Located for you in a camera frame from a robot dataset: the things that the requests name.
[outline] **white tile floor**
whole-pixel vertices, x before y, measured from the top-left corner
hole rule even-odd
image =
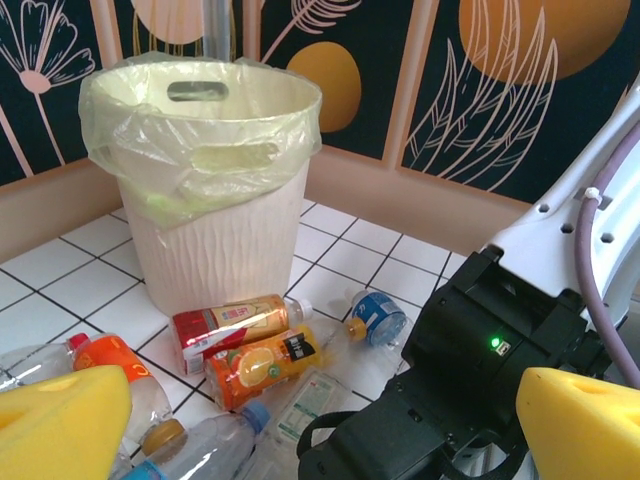
[[[112,331],[138,352],[166,389],[176,417],[189,427],[220,412],[202,375],[183,377],[176,369],[167,317],[147,295],[126,219],[120,209],[0,265],[0,353],[79,332]],[[349,313],[345,290],[365,287],[393,296],[414,320],[435,286],[464,261],[308,200],[295,255],[287,295],[309,299],[315,315],[327,321],[342,321]],[[349,408],[377,398],[401,366],[399,348],[372,356],[361,347],[349,349],[330,369],[354,392]],[[127,448],[140,459],[136,445]]]

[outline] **blue bottle label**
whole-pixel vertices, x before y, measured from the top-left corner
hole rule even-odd
[[[367,326],[367,341],[371,342],[371,336],[380,323],[389,315],[400,313],[402,309],[384,293],[372,292],[360,300],[351,312],[351,317],[358,317]]]
[[[164,473],[150,460],[145,460],[131,470],[122,480],[169,480]]]

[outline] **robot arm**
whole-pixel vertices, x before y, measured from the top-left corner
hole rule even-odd
[[[300,449],[301,480],[427,480],[445,471],[454,478],[451,462],[489,443],[517,460],[526,442],[515,400],[526,369],[604,374],[611,361],[575,273],[576,225],[594,177],[638,122],[636,81],[551,190],[429,298],[402,352],[409,370],[364,410],[331,425],[327,441]],[[588,191],[602,197],[591,259],[616,325],[640,276],[640,147],[625,155],[604,192]]]

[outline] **trash can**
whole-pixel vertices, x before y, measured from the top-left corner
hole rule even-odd
[[[261,64],[161,54],[83,80],[89,158],[118,179],[166,315],[285,293],[321,98]]]

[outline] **orange bottle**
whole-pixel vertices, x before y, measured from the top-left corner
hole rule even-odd
[[[311,365],[322,367],[323,361],[313,332],[299,325],[275,337],[218,352],[206,361],[205,374],[214,401],[233,410]]]

